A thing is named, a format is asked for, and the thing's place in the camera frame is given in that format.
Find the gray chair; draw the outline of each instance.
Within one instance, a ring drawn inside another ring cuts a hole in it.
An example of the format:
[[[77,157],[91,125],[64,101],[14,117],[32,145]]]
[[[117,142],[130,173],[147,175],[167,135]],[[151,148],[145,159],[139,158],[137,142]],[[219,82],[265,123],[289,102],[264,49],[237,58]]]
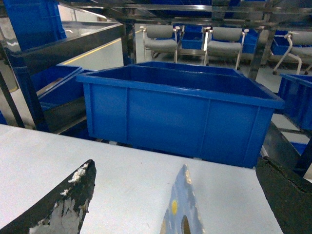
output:
[[[206,61],[209,65],[209,53],[214,54],[237,54],[235,69],[239,69],[240,57],[243,50],[245,35],[249,32],[248,29],[242,31],[241,28],[219,28],[213,27],[210,33],[215,40],[211,40],[207,44]],[[226,40],[230,42],[222,42],[216,40]]]
[[[273,69],[273,74],[277,74],[277,69],[281,65],[286,56],[289,56],[298,61],[297,75],[299,75],[302,65],[301,57],[312,57],[312,47],[293,47],[294,45],[312,45],[312,32],[288,32],[285,35],[289,43],[289,47],[281,60]],[[312,68],[312,64],[306,69],[305,75]]]
[[[144,60],[146,60],[146,50],[151,50],[159,53],[174,53],[175,63],[177,63],[177,28],[172,25],[150,25],[144,28],[143,31],[143,46]],[[172,33],[175,34],[175,39],[171,39]]]

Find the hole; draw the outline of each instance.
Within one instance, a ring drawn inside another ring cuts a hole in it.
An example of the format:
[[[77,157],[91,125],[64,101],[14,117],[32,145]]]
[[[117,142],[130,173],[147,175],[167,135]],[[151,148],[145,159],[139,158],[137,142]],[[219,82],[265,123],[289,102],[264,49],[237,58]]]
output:
[[[182,234],[191,234],[189,221],[186,216],[182,220]]]

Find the chair backrest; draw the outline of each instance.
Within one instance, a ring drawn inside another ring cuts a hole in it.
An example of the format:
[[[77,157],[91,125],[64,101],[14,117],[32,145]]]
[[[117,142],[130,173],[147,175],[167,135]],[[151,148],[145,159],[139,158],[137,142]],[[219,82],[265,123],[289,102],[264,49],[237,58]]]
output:
[[[213,37],[215,40],[238,41],[242,36],[241,28],[213,28]]]
[[[171,38],[174,28],[172,25],[150,25],[146,27],[149,38]]]
[[[312,45],[312,32],[294,32],[292,43],[294,45]]]

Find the chair leg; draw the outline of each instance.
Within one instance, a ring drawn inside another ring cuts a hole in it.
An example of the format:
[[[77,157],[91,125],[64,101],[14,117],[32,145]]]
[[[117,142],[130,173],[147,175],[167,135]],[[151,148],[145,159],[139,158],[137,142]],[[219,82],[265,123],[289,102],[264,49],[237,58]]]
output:
[[[206,50],[206,51],[205,51],[205,58],[204,58],[204,66],[206,66],[207,57],[208,57],[208,52],[207,52],[207,50]]]
[[[209,54],[208,54],[208,49],[206,50],[206,55],[204,59],[204,65],[209,66]]]
[[[290,53],[288,54],[288,56],[298,61],[298,68],[297,68],[297,73],[296,74],[299,75],[300,74],[300,70],[301,70],[301,66],[302,66],[301,58],[296,56],[296,55],[290,54]]]
[[[305,75],[309,74],[309,70],[312,68],[312,63],[309,65],[309,67],[304,72]]]
[[[283,57],[280,59],[280,61],[277,63],[277,65],[273,69],[273,75],[277,74],[277,69],[281,65],[282,61],[285,59],[286,55],[288,55],[288,51],[283,55]]]
[[[175,50],[175,63],[177,63],[177,50]]]
[[[146,62],[146,48],[144,47],[144,61]]]
[[[239,62],[240,62],[240,57],[241,57],[242,51],[240,50],[238,55],[237,55],[237,60],[236,60],[236,66],[235,69],[238,70],[239,67]]]

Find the blue bin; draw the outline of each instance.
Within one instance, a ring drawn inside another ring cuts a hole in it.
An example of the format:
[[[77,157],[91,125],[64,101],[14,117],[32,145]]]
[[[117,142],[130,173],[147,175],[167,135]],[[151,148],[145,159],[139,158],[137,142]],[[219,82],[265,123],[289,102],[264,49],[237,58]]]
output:
[[[186,25],[184,31],[187,33],[202,33],[202,26]]]
[[[251,29],[249,33],[245,36],[244,46],[243,46],[243,53],[244,54],[253,54],[257,42],[258,33]]]
[[[312,130],[312,77],[281,74],[278,95],[285,100],[284,114],[298,127]]]
[[[204,41],[204,34],[184,33],[181,40],[183,49],[201,50]]]
[[[72,77],[73,75],[82,71],[81,67],[57,65],[50,67],[42,72],[39,72],[31,77],[36,92],[54,82],[58,78],[61,78],[54,86],[59,85],[65,79]]]
[[[210,74],[130,65],[77,81],[90,136],[243,167],[256,164],[274,109],[284,105],[221,68]]]
[[[0,124],[7,124],[3,114],[0,112]]]
[[[52,88],[38,96],[43,110],[63,105],[77,98],[83,97],[83,85],[76,81],[78,73],[92,72],[91,70],[75,70]]]
[[[289,47],[289,43],[286,38],[280,37],[287,34],[287,31],[277,31],[274,40],[271,45],[271,51],[274,55],[284,55]]]
[[[5,0],[22,51],[66,38],[55,0]]]
[[[189,71],[189,72],[204,72],[209,74],[226,74],[228,76],[241,76],[242,73],[235,69],[231,68],[220,68],[220,67],[211,67],[211,66],[199,66],[199,65],[190,65],[190,64],[181,64],[181,63],[172,63],[172,62],[143,62],[137,63],[135,66],[144,66],[144,67],[157,67],[157,68],[167,68],[175,69],[179,71]]]

